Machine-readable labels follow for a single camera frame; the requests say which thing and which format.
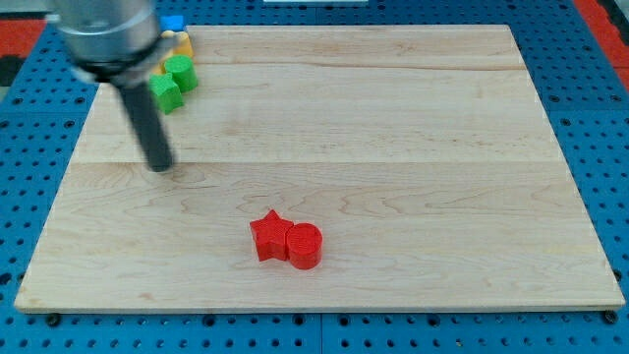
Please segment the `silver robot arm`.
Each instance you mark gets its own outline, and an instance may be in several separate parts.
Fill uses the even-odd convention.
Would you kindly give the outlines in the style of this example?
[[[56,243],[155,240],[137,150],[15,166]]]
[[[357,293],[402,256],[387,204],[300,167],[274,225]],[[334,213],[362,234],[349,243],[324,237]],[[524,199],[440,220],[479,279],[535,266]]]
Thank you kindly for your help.
[[[148,77],[180,36],[164,37],[149,0],[50,0],[46,20],[62,35],[79,78],[109,84],[122,99],[150,170],[174,156],[148,87]]]

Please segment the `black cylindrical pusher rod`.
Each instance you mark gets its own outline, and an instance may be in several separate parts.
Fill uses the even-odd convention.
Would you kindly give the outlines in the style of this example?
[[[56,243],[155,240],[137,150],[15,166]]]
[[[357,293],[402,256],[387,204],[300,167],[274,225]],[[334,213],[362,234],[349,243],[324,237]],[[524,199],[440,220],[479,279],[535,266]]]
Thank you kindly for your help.
[[[174,156],[148,84],[120,86],[117,91],[149,169],[153,172],[170,169]]]

